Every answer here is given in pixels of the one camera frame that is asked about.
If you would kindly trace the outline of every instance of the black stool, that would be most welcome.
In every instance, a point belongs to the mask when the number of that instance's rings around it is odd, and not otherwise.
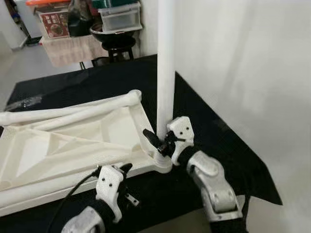
[[[119,59],[118,56],[122,56],[123,52],[128,52],[130,60],[134,59],[132,47],[136,44],[136,40],[129,36],[123,35],[114,40],[109,40],[102,43],[102,48],[108,51],[109,54],[109,62],[114,62],[114,54],[117,54],[117,60]]]

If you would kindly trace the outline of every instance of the black cable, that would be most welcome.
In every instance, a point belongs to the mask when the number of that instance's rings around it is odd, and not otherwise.
[[[49,233],[51,230],[51,227],[56,219],[56,217],[58,216],[60,210],[62,209],[63,205],[65,204],[65,202],[68,200],[68,198],[80,187],[80,185],[82,185],[85,181],[87,181],[90,177],[95,176],[95,177],[99,177],[99,173],[101,172],[101,166],[99,166],[95,171],[93,171],[91,174],[87,175],[86,177],[84,177],[80,182],[78,182],[76,184],[76,186],[67,194],[67,196],[65,196],[65,198],[62,200],[62,202],[59,204],[57,210],[55,211],[52,220],[50,221],[48,228],[46,230],[46,233]]]

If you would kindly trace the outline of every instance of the black cloth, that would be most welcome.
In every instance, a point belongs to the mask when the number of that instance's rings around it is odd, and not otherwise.
[[[68,74],[18,83],[8,104],[43,94],[42,102],[17,109],[39,110],[61,108],[83,102],[125,94],[132,89],[142,91],[142,105],[156,130],[156,56],[109,64]],[[45,83],[61,83],[52,90]],[[257,155],[219,118],[219,116],[176,74],[174,117],[189,116],[195,141],[203,152],[218,159],[225,177],[237,195],[251,195],[282,204],[270,173]],[[127,180],[130,193],[140,207],[124,214],[115,232],[137,232],[202,207],[200,192],[182,167],[168,174],[148,172]],[[62,226],[82,211],[95,198],[95,190],[73,196],[65,204],[53,227]],[[0,218],[1,232],[43,232],[58,201]]]

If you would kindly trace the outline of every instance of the white pole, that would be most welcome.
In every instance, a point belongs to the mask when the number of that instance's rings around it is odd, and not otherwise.
[[[163,140],[173,119],[175,0],[158,0],[157,120],[156,134]]]

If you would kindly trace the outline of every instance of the white cloth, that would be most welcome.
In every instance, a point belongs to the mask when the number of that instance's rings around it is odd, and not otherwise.
[[[42,37],[40,44],[55,67],[108,57],[108,52],[102,48],[101,42],[92,35],[58,39]]]

